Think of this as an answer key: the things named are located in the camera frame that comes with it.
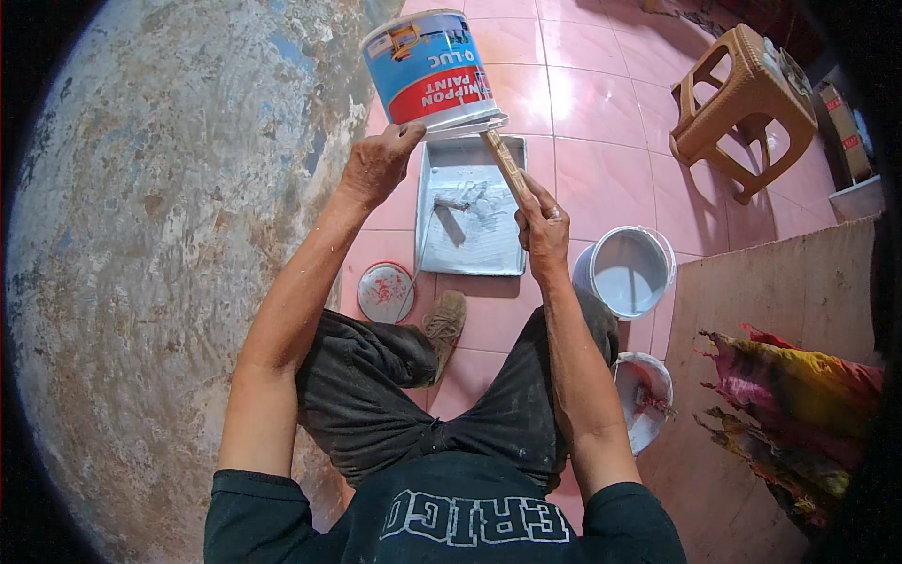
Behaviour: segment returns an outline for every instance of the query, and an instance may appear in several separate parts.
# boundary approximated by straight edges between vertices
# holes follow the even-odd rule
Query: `black pants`
[[[577,289],[576,297],[610,366],[616,318],[588,292]],[[298,372],[299,421],[354,488],[397,462],[443,450],[502,458],[544,491],[557,487],[567,445],[555,424],[543,309],[532,313],[483,397],[451,421],[430,417],[401,390],[423,385],[436,364],[413,326],[325,310]]]

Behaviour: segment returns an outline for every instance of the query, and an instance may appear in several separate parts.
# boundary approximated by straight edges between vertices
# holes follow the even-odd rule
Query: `brown stool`
[[[727,54],[732,67],[730,76],[721,82],[711,71]],[[717,88],[704,104],[695,99],[696,82]],[[817,131],[811,85],[805,74],[789,55],[774,51],[769,41],[766,44],[744,23],[717,40],[683,81],[671,87],[671,93],[679,104],[679,123],[670,132],[670,151],[686,166],[707,159],[733,177],[743,187],[735,196],[743,206],[798,161]],[[789,134],[789,148],[779,161],[771,163],[764,128],[775,119]],[[726,134],[738,136],[747,145],[758,140],[764,169],[760,174],[717,146]]]

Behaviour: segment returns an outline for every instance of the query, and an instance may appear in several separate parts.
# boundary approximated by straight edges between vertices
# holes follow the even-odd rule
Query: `tiled floor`
[[[503,132],[527,136],[530,174],[570,213],[571,268],[583,249],[622,225],[657,228],[683,263],[835,224],[826,199],[833,182],[818,139],[746,207],[732,199],[738,188],[726,175],[705,162],[689,170],[670,154],[667,134],[676,124],[677,104],[669,85],[714,41],[696,24],[645,14],[629,0],[409,0],[403,13],[436,7],[466,12],[498,105],[511,116]],[[727,28],[737,22],[719,7],[712,14]],[[385,124],[374,100],[369,132],[379,133]],[[769,144],[772,152],[785,151],[785,132],[774,128]],[[741,148],[726,149],[756,166]],[[413,270],[420,155],[413,154],[408,178],[373,213],[347,257],[345,314],[362,317],[355,290],[370,264],[392,260]],[[436,292],[447,289],[467,296],[464,334],[440,386],[412,394],[445,420],[488,387],[541,303],[529,271],[519,280],[422,273],[408,321],[419,323]],[[625,350],[665,356],[673,295],[671,288],[654,312],[621,324]],[[571,473],[550,499],[581,528],[582,503]]]

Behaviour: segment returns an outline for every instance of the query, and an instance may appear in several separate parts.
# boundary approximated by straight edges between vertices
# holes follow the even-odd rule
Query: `brown sneaker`
[[[457,347],[457,340],[464,330],[464,321],[466,321],[466,298],[457,290],[442,292],[442,295],[432,303],[429,313],[423,316],[423,334],[429,339],[429,344],[438,357],[436,375],[426,382],[424,388],[438,382],[448,358]]]

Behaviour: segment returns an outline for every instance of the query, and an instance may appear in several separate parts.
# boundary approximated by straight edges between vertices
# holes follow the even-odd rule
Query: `man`
[[[367,216],[425,128],[354,145],[344,175],[263,300],[238,357],[207,515],[210,562],[685,562],[636,469],[608,366],[616,322],[567,270],[569,217],[526,176],[516,214],[544,306],[467,413],[438,421],[401,388],[434,384],[465,319],[446,292],[424,333],[323,310]],[[290,479],[302,424],[356,494],[326,534]],[[545,501],[569,453],[584,536]]]

